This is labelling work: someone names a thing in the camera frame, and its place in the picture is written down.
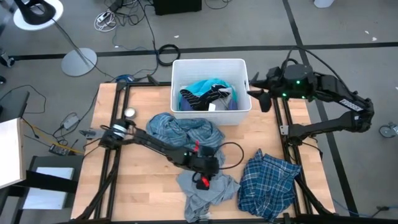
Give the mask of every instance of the blue plaid shirt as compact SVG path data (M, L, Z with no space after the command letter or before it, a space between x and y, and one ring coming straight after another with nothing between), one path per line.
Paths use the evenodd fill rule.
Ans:
M259 149L243 170L238 192L238 208L273 222L293 202L294 177L301 166L270 155Z

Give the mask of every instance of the wooden table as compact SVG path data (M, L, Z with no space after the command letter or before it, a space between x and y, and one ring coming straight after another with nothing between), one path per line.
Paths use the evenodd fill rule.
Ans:
M116 84L101 84L91 124L92 128L99 128L101 124L109 125L115 88ZM123 96L124 93L121 94L119 102L120 110ZM146 123L153 116L165 111L171 113L170 87L132 87L129 106L134 107L137 111L137 116L134 119L137 127L145 129ZM307 107L303 100L291 100L289 106L294 123L310 123ZM274 110L261 113L257 100L252 99L252 110L239 126L221 126L220 129L226 136L225 141L236 142L245 151L245 158L241 165L234 169L224 170L225 174L233 176L238 182L248 159L253 157L259 148L263 153L283 158ZM306 142L316 145L316 142L311 139L306 139ZM96 146L96 143L90 145L87 152ZM299 149L308 186L319 201L331 212L334 212L318 151L310 146L300 146ZM240 150L230 145L225 146L223 152L226 155L225 166L235 164L241 156ZM85 158L81 168L72 218L79 216L96 193L100 182L103 157L104 149L100 147ZM112 220L184 220L185 195L176 182L181 171L163 156L144 146L136 144L123 146ZM301 190L298 186L297 189L300 207L304 210ZM104 196L102 217L106 213L107 201L108 193ZM239 211L236 197L219 206L212 206L210 212L211 219L258 218L248 212ZM290 216L294 217L293 206L290 206L285 212L289 212Z

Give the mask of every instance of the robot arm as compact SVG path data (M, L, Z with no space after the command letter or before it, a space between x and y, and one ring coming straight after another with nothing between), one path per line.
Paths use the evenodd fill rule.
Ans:
M132 134L127 133L130 127L134 130ZM204 177L207 183L219 171L218 159L214 157L213 149L203 147L201 148L201 155L199 155L193 149L166 144L137 128L136 124L130 120L120 119L115 122L112 128L104 126L102 128L106 129L99 142L102 147L114 149L127 144L143 145L165 156L173 165L201 174L201 177ZM125 139L127 135L132 135L132 138Z
M287 136L291 144L301 145L311 135L347 130L364 132L370 128L374 114L372 101L363 99L358 93L350 92L343 81L333 75L314 72L309 65L294 64L284 69L272 68L266 80L257 80L258 73L251 80L254 87L268 90L249 91L248 94L257 98L263 112L271 108L271 98L298 98L312 101L336 102L350 111L341 117L315 124L303 126L293 124L281 126L281 133Z

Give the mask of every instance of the white plastic bin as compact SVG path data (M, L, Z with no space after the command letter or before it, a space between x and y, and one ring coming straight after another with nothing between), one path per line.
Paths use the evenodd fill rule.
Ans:
M219 78L234 86L238 110L234 111L179 111L180 90L200 80ZM205 118L216 125L238 125L251 110L248 72L243 59L191 59L173 63L170 107L174 116Z

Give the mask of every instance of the red tag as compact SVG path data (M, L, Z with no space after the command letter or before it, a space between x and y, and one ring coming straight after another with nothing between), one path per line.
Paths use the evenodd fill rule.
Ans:
M201 178L201 181L205 184L206 187L209 187L209 186L210 186L209 180L206 179L206 177L202 177L202 178Z
M199 141L196 140L195 141L195 149L194 149L194 151L197 152L198 150L199 150Z

